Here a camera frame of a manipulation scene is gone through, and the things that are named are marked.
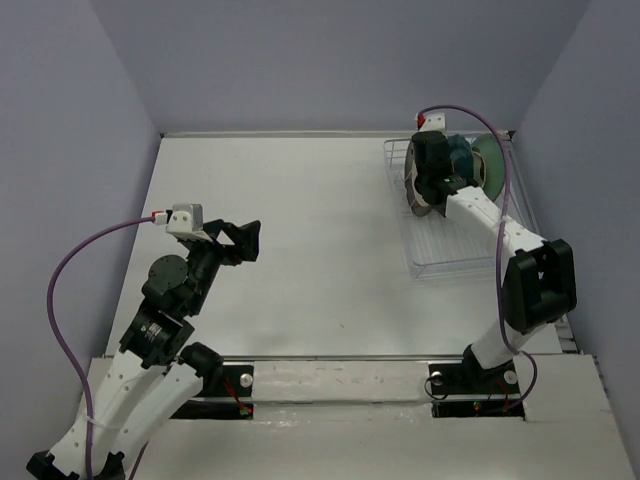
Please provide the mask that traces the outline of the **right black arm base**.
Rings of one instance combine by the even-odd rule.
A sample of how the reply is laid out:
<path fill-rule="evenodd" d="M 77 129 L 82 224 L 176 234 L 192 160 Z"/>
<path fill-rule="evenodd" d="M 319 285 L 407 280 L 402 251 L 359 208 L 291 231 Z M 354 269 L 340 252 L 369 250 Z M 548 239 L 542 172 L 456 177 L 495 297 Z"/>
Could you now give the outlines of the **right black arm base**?
<path fill-rule="evenodd" d="M 424 390 L 434 418 L 524 418 L 513 362 L 472 377 L 459 363 L 428 366 Z"/>

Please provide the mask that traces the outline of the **white wire dish rack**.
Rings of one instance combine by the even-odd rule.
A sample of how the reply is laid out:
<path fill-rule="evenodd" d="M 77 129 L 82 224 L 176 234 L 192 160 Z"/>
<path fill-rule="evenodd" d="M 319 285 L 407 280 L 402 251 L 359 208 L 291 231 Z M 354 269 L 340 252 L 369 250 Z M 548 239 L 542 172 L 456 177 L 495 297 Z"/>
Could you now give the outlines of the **white wire dish rack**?
<path fill-rule="evenodd" d="M 476 149 L 483 160 L 502 160 L 499 147 L 490 133 L 460 134 Z M 424 279 L 469 272 L 488 272 L 494 275 L 495 242 L 478 241 L 475 236 L 455 222 L 437 212 L 416 216 L 411 210 L 405 186 L 405 161 L 409 138 L 386 140 L 383 144 L 385 168 L 396 205 L 401 237 L 409 273 L 413 278 Z M 502 140 L 515 161 L 512 143 L 508 136 Z M 537 230 L 536 222 L 521 188 L 520 178 L 513 161 L 511 168 L 508 215 L 529 230 Z"/>

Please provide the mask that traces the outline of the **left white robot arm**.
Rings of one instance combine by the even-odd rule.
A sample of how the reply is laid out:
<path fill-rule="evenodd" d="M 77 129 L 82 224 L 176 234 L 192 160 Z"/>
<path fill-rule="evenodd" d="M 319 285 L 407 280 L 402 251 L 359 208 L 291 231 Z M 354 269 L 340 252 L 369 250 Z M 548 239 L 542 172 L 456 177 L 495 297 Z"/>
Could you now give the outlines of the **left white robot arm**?
<path fill-rule="evenodd" d="M 219 269 L 254 262 L 261 223 L 206 222 L 198 205 L 175 205 L 135 219 L 152 223 L 187 250 L 149 268 L 143 299 L 97 388 L 76 370 L 85 408 L 50 449 L 26 469 L 36 479 L 133 478 L 144 450 L 174 413 L 197 394 L 215 392 L 224 378 L 222 357 L 189 337 L 189 320 L 205 303 Z"/>

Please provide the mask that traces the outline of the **teal scalloped plate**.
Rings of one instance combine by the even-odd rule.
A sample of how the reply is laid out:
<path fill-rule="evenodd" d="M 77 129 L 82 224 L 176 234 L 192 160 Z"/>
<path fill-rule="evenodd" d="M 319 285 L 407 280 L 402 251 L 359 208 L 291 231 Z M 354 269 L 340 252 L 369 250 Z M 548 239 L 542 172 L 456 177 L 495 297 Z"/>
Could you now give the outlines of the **teal scalloped plate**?
<path fill-rule="evenodd" d="M 451 135 L 448 145 L 453 171 L 466 180 L 472 180 L 474 157 L 469 142 L 461 135 Z"/>

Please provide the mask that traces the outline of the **silver grey plate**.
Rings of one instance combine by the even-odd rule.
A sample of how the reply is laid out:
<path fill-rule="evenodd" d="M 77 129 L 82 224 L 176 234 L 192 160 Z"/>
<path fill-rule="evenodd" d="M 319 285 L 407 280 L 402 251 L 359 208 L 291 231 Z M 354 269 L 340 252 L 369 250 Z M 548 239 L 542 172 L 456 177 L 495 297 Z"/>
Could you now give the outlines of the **silver grey plate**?
<path fill-rule="evenodd" d="M 428 215 L 440 200 L 436 187 L 439 154 L 437 141 L 424 132 L 415 135 L 407 148 L 404 186 L 408 206 L 416 217 Z"/>

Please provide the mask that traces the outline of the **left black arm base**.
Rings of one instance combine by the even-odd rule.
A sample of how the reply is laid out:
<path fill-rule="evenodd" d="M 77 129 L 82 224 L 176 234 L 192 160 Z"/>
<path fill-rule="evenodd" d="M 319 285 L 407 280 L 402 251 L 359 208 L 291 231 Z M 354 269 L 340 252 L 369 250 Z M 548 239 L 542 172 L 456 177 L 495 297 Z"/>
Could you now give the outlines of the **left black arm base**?
<path fill-rule="evenodd" d="M 225 364 L 219 380 L 202 390 L 171 416 L 172 420 L 252 420 L 253 364 Z"/>

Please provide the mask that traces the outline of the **cream and black plate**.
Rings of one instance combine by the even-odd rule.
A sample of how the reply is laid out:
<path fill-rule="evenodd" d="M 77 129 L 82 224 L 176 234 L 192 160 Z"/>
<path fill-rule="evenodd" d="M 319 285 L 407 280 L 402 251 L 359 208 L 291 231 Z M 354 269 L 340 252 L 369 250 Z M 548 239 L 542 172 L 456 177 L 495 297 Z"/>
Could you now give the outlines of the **cream and black plate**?
<path fill-rule="evenodd" d="M 486 177 L 487 177 L 486 163 L 483 156 L 479 152 L 473 150 L 472 155 L 473 155 L 473 179 L 480 188 L 483 188 L 485 186 Z"/>

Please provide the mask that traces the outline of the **light blue flower plate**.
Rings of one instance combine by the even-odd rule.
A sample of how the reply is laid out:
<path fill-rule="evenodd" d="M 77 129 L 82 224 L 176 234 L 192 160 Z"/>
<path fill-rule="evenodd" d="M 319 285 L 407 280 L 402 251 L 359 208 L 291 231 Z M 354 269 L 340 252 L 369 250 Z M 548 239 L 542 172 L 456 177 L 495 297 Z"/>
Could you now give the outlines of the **light blue flower plate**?
<path fill-rule="evenodd" d="M 486 133 L 471 143 L 471 150 L 479 152 L 485 160 L 487 177 L 482 189 L 490 200 L 495 201 L 503 193 L 505 185 L 506 162 L 501 145 L 493 135 Z"/>

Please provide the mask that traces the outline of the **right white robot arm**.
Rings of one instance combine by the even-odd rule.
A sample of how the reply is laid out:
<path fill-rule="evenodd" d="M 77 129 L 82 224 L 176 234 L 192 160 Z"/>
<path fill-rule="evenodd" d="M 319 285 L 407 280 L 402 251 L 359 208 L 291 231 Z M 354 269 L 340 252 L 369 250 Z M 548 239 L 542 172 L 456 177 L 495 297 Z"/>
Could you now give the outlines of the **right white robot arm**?
<path fill-rule="evenodd" d="M 415 194 L 495 254 L 497 319 L 455 367 L 468 390 L 482 392 L 531 337 L 576 307 L 573 250 L 518 223 L 475 178 L 457 171 L 453 142 L 444 133 L 416 132 L 409 151 Z"/>

